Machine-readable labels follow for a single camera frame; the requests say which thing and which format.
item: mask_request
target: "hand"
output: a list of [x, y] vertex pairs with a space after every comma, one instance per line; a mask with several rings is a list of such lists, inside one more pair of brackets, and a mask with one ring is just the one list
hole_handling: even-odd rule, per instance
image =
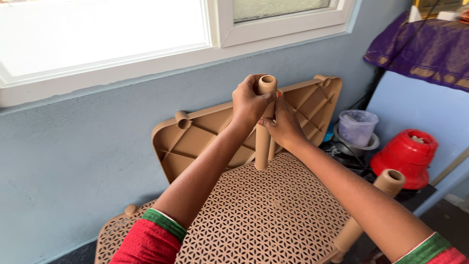
[[265, 74], [251, 74], [238, 85], [233, 92], [233, 123], [245, 124], [252, 129], [265, 111], [265, 108], [277, 98], [279, 91], [256, 95], [259, 79]]
[[275, 102], [275, 123], [272, 119], [261, 118], [259, 125], [266, 127], [275, 142], [288, 151], [294, 146], [308, 141], [301, 129], [296, 113], [287, 106], [285, 98], [279, 98]]

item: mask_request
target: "plastic container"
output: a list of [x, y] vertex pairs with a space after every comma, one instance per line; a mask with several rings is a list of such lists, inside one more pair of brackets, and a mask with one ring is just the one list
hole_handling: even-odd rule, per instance
[[339, 134], [358, 147], [365, 147], [370, 141], [378, 116], [363, 110], [345, 110], [339, 115]]

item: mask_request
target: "red lid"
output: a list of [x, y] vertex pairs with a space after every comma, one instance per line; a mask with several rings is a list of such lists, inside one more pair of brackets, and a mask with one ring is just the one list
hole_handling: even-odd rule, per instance
[[[419, 143], [412, 136], [421, 138]], [[399, 159], [416, 165], [429, 165], [438, 147], [438, 141], [430, 134], [417, 129], [406, 129], [387, 144], [389, 150]]]

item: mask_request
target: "red sleeve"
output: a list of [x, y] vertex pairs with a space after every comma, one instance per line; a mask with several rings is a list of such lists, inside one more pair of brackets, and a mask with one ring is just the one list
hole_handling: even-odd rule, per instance
[[139, 219], [109, 264], [173, 264], [180, 249], [180, 241], [169, 231]]

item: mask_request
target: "frosted glass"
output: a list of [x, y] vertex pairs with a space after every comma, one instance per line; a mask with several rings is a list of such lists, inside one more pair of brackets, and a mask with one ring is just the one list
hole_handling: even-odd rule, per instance
[[235, 23], [329, 6], [330, 0], [233, 0]]

